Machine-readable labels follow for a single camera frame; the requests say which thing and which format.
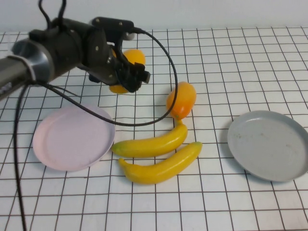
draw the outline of pink plate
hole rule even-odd
[[[102,108],[87,106],[108,119]],[[33,150],[46,166],[56,170],[77,171],[87,168],[110,149],[115,126],[76,106],[57,110],[45,118],[33,137]]]

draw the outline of toy banana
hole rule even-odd
[[[182,172],[197,158],[201,149],[202,143],[194,142],[156,165],[129,164],[122,158],[119,159],[119,164],[130,181],[139,184],[157,184]]]
[[[177,149],[187,137],[187,127],[178,121],[174,129],[160,137],[120,141],[112,146],[112,151],[123,157],[154,157]]]

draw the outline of black wire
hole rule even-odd
[[[21,186],[20,186],[20,179],[19,179],[19,168],[18,168],[18,156],[17,156],[17,130],[18,130],[18,122],[19,122],[19,112],[21,108],[21,102],[23,100],[23,96],[29,86],[29,83],[27,82],[24,87],[22,88],[17,104],[16,104],[16,110],[15,110],[15,118],[14,118],[14,130],[13,130],[13,145],[14,145],[14,169],[15,169],[15,178],[16,178],[16,187],[18,192],[18,199],[19,199],[19,207],[20,207],[20,214],[23,224],[23,230],[26,231],[26,218],[25,218],[25,210],[24,210],[24,204],[22,199],[22,193],[21,193]]]
[[[158,43],[158,45],[163,49],[163,51],[165,52],[166,56],[168,57],[170,63],[171,63],[171,66],[172,66],[172,69],[173,69],[173,72],[174,72],[174,79],[175,79],[175,94],[174,94],[174,99],[173,99],[173,102],[172,102],[172,105],[171,107],[167,110],[167,112],[162,115],[160,118],[156,119],[156,120],[153,120],[151,122],[146,122],[146,123],[140,123],[140,124],[127,124],[127,123],[121,123],[121,122],[116,122],[116,121],[113,121],[113,120],[110,120],[110,119],[107,119],[93,111],[91,111],[90,109],[82,106],[81,104],[77,103],[75,100],[71,99],[70,97],[66,96],[65,94],[63,94],[62,92],[58,91],[57,89],[53,88],[52,86],[50,86],[49,84],[45,84],[45,83],[37,83],[43,87],[46,87],[47,89],[53,91],[54,93],[62,96],[63,98],[65,98],[66,100],[68,100],[69,102],[71,102],[73,105],[81,108],[82,110],[90,113],[91,115],[99,118],[99,119],[102,119],[103,121],[105,122],[108,122],[108,123],[111,123],[111,124],[114,124],[114,125],[119,125],[119,126],[125,126],[125,127],[141,127],[141,126],[147,126],[147,125],[150,125],[150,124],[154,124],[154,123],[157,123],[159,121],[161,121],[162,119],[164,119],[170,112],[171,110],[173,109],[174,107],[174,104],[176,102],[176,99],[177,99],[177,95],[178,95],[178,75],[177,75],[177,71],[175,69],[175,66],[173,64],[173,61],[170,57],[170,55],[168,54],[168,52],[166,51],[166,49],[164,48],[164,46],[154,37],[152,36],[151,34],[149,34],[148,32],[144,31],[144,30],[141,30],[139,29],[138,31],[139,33],[143,33],[143,34],[146,34],[148,36],[150,36],[155,42]]]
[[[59,22],[59,28],[60,30],[63,30],[63,15],[64,15],[64,11],[66,8],[66,0],[62,0],[62,5],[61,8],[59,10],[59,15],[58,15],[58,22]]]
[[[66,6],[66,1],[63,0],[63,5],[62,5],[61,10],[60,10],[60,13],[62,15],[60,15],[60,13],[59,13],[59,17],[60,16],[63,17],[65,6]],[[21,213],[21,218],[22,218],[22,224],[23,224],[23,230],[24,231],[26,231],[26,218],[25,218],[25,211],[24,211],[22,192],[21,192],[21,185],[20,185],[20,179],[19,179],[18,156],[17,156],[17,149],[18,149],[18,145],[17,145],[17,130],[18,130],[19,112],[20,112],[21,102],[22,102],[23,96],[24,96],[24,94],[26,92],[26,89],[27,89],[27,87],[30,84],[41,85],[41,86],[43,86],[43,87],[53,91],[54,93],[62,96],[64,99],[68,100],[69,102],[71,102],[72,104],[74,104],[77,107],[81,108],[82,110],[90,113],[91,115],[93,115],[93,116],[95,116],[95,117],[97,117],[99,119],[102,119],[102,120],[104,120],[104,121],[106,121],[108,123],[115,124],[115,125],[120,125],[120,126],[125,126],[125,127],[140,127],[140,126],[146,126],[146,125],[154,124],[154,123],[164,119],[171,112],[171,110],[173,109],[174,104],[175,104],[176,99],[177,99],[177,96],[178,96],[178,75],[177,75],[174,63],[173,63],[170,55],[168,54],[168,52],[164,48],[164,46],[153,35],[151,35],[150,33],[146,32],[146,31],[144,31],[142,29],[139,29],[139,28],[136,28],[136,33],[148,35],[149,37],[151,37],[163,49],[163,51],[165,52],[167,58],[170,61],[170,64],[171,64],[173,72],[174,72],[175,94],[174,94],[174,99],[173,99],[172,105],[171,105],[171,107],[167,110],[167,112],[164,115],[162,115],[160,118],[158,118],[158,119],[156,119],[154,121],[147,122],[147,123],[141,123],[141,124],[127,124],[127,123],[115,122],[115,121],[107,119],[107,118],[105,118],[105,117],[103,117],[103,116],[101,116],[99,114],[96,114],[95,112],[89,110],[88,108],[86,108],[86,107],[82,106],[81,104],[77,103],[76,101],[72,100],[71,98],[69,98],[68,96],[66,96],[65,94],[63,94],[62,92],[60,92],[60,91],[58,91],[56,89],[56,88],[61,89],[60,87],[55,87],[55,86],[50,85],[50,84],[39,83],[39,82],[31,82],[31,83],[27,82],[25,84],[25,86],[23,87],[23,89],[22,89],[22,91],[21,91],[21,93],[20,93],[20,95],[18,97],[17,105],[16,105],[16,111],[15,111],[14,130],[13,130],[13,146],[14,146],[13,149],[14,149],[14,168],[15,168],[15,176],[16,176],[16,185],[17,185],[20,213]]]
[[[42,2],[43,0],[39,0],[38,2],[38,8],[39,10],[42,12],[42,14],[44,15],[45,19],[46,19],[46,23],[47,23],[47,29],[49,30],[51,28],[51,22],[50,22],[50,18],[48,17],[47,13],[44,11],[43,7],[42,7]]]

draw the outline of white grid surface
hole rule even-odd
[[[19,126],[19,167],[30,231],[257,231],[308,230],[308,175],[288,183],[259,180],[233,159],[226,135],[237,116],[253,110],[285,114],[308,128],[308,28],[228,28],[151,31],[169,51],[179,81],[194,85],[196,105],[183,120],[185,143],[203,150],[178,176],[157,185],[129,182],[116,155],[106,154],[79,172],[55,171],[34,156],[31,139],[43,118],[70,103],[30,88]],[[21,33],[0,33],[0,58]],[[54,85],[82,95],[120,122],[147,122],[165,111],[174,83],[157,44],[139,35],[124,49],[146,55],[151,82],[136,94],[114,95],[74,69]],[[0,102],[0,230],[21,230],[13,172],[12,129],[19,92]],[[174,126],[166,118],[140,128],[116,126],[115,142],[159,136]],[[146,160],[150,165],[170,154]]]

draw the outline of orange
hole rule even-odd
[[[172,105],[175,95],[175,88],[167,97],[167,109]],[[178,85],[178,95],[172,111],[171,116],[176,120],[185,118],[192,110],[197,98],[197,93],[192,84],[187,82],[180,82]]]
[[[123,52],[123,54],[130,63],[132,63],[132,64],[139,63],[139,64],[145,65],[145,56],[142,53],[142,51],[136,50],[136,49],[130,49],[130,50]],[[113,93],[116,93],[116,94],[124,94],[124,93],[128,92],[128,90],[126,90],[121,85],[110,86],[109,90]]]

